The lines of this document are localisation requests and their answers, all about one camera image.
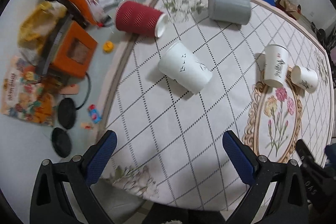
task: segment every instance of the tablecloth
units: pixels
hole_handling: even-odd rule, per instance
[[[210,20],[206,5],[207,0],[155,4],[170,22],[161,38],[140,36],[134,44],[109,111],[106,129],[117,133],[118,145],[102,177],[154,202],[226,210],[236,208],[248,186],[222,147],[223,133],[232,130],[256,154],[279,162],[299,161],[294,147],[302,138],[316,162],[324,164],[333,90],[324,50],[280,10],[251,0],[251,19],[240,26]],[[162,54],[178,40],[213,72],[197,95],[157,69]],[[270,43],[290,53],[280,89],[262,81],[263,51]],[[317,71],[316,92],[291,84],[295,64]]]

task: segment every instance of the black lid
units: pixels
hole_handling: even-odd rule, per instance
[[[72,145],[66,131],[59,127],[54,128],[51,134],[51,142],[57,155],[62,158],[69,156]]]
[[[76,107],[71,98],[64,98],[57,108],[58,122],[65,129],[70,129],[74,126],[76,120]]]

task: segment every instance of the screw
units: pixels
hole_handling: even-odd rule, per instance
[[[44,160],[43,162],[42,162],[42,165],[43,166],[46,166],[46,165],[48,165],[49,164],[49,160]]]
[[[74,162],[78,162],[78,161],[81,160],[81,158],[82,158],[81,155],[76,155],[76,156],[73,156],[72,160],[73,160]]]
[[[297,166],[297,161],[296,160],[291,159],[289,162],[291,163],[291,165]]]
[[[264,156],[264,155],[260,155],[260,156],[258,157],[258,159],[259,159],[261,162],[266,162],[266,161],[267,161],[267,157]]]

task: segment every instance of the red paper cup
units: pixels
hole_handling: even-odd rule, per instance
[[[161,37],[167,23],[168,15],[130,0],[120,3],[115,14],[115,27],[119,31],[148,37]]]

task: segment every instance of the blue gripper pad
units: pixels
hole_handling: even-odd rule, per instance
[[[229,156],[233,166],[235,167],[241,181],[245,184],[254,184],[254,168],[248,158],[245,156],[243,150],[236,143],[240,142],[238,138],[234,140],[230,135],[232,131],[226,131],[223,135],[223,148]]]
[[[328,160],[334,166],[336,166],[336,143],[327,145],[324,149],[325,154],[327,155]]]
[[[110,132],[105,142],[100,146],[96,154],[93,156],[91,162],[86,169],[85,182],[90,186],[95,184],[100,178],[104,168],[117,147],[117,135],[114,131]]]

